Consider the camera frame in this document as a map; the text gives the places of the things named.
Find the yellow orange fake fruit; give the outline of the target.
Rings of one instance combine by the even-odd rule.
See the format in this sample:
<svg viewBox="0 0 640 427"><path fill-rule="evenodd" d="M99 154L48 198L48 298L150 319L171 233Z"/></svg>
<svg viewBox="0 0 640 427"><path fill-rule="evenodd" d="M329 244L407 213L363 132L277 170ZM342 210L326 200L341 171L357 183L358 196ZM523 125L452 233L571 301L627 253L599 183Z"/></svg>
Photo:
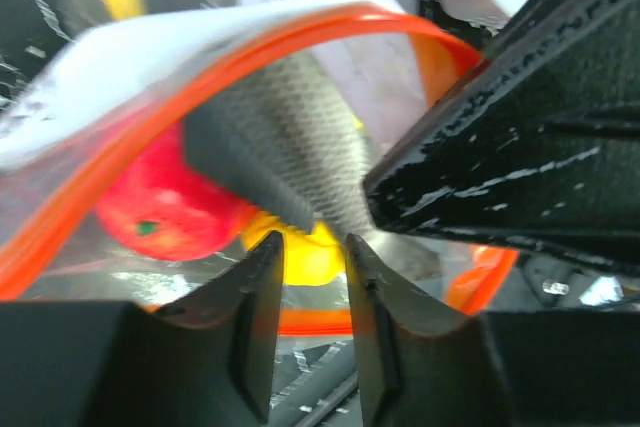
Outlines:
<svg viewBox="0 0 640 427"><path fill-rule="evenodd" d="M271 231L283 236L286 285L326 285L344 272L342 247L324 222L317 221L308 234L259 212L242 232L240 240L245 249L251 249Z"/></svg>

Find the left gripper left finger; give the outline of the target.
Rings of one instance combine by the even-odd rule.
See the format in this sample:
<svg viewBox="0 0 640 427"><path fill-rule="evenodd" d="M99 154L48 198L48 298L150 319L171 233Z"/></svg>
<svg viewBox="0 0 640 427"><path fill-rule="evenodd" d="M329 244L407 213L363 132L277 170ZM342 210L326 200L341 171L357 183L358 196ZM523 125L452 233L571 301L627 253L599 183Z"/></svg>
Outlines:
<svg viewBox="0 0 640 427"><path fill-rule="evenodd" d="M153 312L130 301L1 306L5 426L263 426L283 239Z"/></svg>

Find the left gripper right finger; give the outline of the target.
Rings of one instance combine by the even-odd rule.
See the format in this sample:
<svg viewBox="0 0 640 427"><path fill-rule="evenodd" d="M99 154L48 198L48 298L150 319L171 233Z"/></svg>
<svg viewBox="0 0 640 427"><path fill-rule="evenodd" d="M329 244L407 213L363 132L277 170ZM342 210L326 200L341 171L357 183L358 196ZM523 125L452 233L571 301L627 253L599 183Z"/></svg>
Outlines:
<svg viewBox="0 0 640 427"><path fill-rule="evenodd" d="M357 237L346 273L367 426L635 426L639 317L565 309L463 314Z"/></svg>

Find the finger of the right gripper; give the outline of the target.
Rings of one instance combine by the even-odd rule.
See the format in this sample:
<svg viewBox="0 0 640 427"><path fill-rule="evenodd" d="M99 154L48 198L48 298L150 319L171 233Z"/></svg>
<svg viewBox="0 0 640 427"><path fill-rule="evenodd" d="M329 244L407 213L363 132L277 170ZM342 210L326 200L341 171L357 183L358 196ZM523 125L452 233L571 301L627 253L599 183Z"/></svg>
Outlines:
<svg viewBox="0 0 640 427"><path fill-rule="evenodd" d="M639 0L528 0L367 175L388 231L639 273Z"/></svg>

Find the red fake apple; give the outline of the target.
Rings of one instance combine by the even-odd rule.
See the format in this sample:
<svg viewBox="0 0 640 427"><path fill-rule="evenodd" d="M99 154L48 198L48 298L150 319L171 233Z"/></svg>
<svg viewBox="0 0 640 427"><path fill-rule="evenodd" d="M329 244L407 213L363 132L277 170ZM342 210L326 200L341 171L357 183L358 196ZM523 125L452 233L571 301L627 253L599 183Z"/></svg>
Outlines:
<svg viewBox="0 0 640 427"><path fill-rule="evenodd" d="M125 247L155 259L191 261L229 246L257 208L187 165L183 127L176 123L119 175L94 212Z"/></svg>

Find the clear zip top bag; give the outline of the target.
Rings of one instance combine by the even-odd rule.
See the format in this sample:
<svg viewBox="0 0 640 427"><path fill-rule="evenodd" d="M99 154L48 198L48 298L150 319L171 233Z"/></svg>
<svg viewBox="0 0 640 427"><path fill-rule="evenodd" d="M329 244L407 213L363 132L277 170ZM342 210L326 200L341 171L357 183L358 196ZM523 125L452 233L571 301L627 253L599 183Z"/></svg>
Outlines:
<svg viewBox="0 0 640 427"><path fill-rule="evenodd" d="M279 333L352 332L345 240L487 308L513 250L376 228L367 170L478 59L399 0L225 0L98 24L1 116L1 296L156 309L284 240Z"/></svg>

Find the grey fake fish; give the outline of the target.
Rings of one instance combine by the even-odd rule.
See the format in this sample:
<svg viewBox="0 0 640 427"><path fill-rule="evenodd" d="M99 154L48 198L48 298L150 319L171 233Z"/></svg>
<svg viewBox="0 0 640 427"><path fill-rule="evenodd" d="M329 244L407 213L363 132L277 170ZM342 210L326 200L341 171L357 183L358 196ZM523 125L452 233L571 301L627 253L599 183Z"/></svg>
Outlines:
<svg viewBox="0 0 640 427"><path fill-rule="evenodd" d="M196 172L303 233L322 221L343 246L361 237L411 281L439 276L436 252L377 228L362 188L376 160L344 97L309 52L262 67L182 119Z"/></svg>

